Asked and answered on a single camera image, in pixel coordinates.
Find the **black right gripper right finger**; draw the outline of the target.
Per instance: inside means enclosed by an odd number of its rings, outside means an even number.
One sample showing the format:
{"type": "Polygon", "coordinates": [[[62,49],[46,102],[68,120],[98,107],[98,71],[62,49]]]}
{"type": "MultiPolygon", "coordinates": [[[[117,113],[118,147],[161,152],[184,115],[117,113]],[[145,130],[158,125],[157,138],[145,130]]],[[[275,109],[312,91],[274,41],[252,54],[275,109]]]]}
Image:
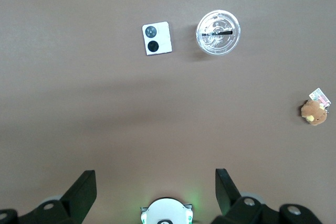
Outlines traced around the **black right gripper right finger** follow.
{"type": "Polygon", "coordinates": [[[216,199],[221,210],[212,224],[322,224],[308,208],[281,205],[278,211],[252,196],[242,196],[224,168],[215,170],[216,199]]]}

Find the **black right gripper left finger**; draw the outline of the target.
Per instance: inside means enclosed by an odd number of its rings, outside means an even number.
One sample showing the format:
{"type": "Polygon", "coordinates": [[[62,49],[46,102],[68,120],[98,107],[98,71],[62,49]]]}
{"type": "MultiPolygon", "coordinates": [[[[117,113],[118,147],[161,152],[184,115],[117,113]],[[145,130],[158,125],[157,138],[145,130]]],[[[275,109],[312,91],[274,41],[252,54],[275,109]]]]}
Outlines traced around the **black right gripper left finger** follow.
{"type": "Polygon", "coordinates": [[[0,224],[82,224],[96,197],[96,173],[86,170],[59,199],[46,200],[25,215],[0,209],[0,224]]]}

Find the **lilac flip phone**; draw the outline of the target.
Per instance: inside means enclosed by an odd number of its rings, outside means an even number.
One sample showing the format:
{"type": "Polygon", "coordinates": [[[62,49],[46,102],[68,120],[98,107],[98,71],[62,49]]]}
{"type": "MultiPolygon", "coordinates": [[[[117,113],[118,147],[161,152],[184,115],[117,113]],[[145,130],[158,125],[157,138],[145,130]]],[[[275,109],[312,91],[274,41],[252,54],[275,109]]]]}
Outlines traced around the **lilac flip phone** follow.
{"type": "Polygon", "coordinates": [[[143,25],[142,34],[147,56],[168,54],[173,51],[167,21],[143,25]]]}

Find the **brown plush toy with tag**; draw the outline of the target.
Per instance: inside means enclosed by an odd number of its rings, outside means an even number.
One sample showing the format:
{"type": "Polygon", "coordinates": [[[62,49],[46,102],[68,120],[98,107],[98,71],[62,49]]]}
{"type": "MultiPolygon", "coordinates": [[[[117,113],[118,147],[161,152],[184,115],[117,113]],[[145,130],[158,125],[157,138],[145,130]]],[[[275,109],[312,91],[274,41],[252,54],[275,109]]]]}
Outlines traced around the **brown plush toy with tag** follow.
{"type": "Polygon", "coordinates": [[[325,93],[320,88],[316,88],[301,107],[301,117],[310,125],[320,125],[326,121],[330,105],[331,101],[325,93]]]}

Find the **clear plastic cup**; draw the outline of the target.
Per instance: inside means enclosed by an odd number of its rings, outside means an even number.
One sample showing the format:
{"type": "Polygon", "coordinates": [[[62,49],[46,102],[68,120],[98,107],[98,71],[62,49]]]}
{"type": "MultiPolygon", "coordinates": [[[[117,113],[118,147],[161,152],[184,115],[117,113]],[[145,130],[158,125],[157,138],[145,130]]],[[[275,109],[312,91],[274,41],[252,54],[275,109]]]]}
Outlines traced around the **clear plastic cup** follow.
{"type": "Polygon", "coordinates": [[[238,44],[241,28],[238,19],[225,10],[213,10],[198,23],[195,31],[199,48],[208,55],[224,56],[238,44]],[[203,33],[233,31],[232,35],[202,36],[203,33]]]}

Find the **black drinking straw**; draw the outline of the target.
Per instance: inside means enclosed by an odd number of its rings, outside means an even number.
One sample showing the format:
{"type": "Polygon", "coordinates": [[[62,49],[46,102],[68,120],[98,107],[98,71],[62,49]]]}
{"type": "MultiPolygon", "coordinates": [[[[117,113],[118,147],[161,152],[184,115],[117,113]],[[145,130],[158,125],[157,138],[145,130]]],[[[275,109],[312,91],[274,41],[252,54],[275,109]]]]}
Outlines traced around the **black drinking straw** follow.
{"type": "Polygon", "coordinates": [[[232,35],[233,31],[221,31],[221,32],[211,32],[211,33],[203,33],[202,36],[219,36],[219,35],[232,35]]]}

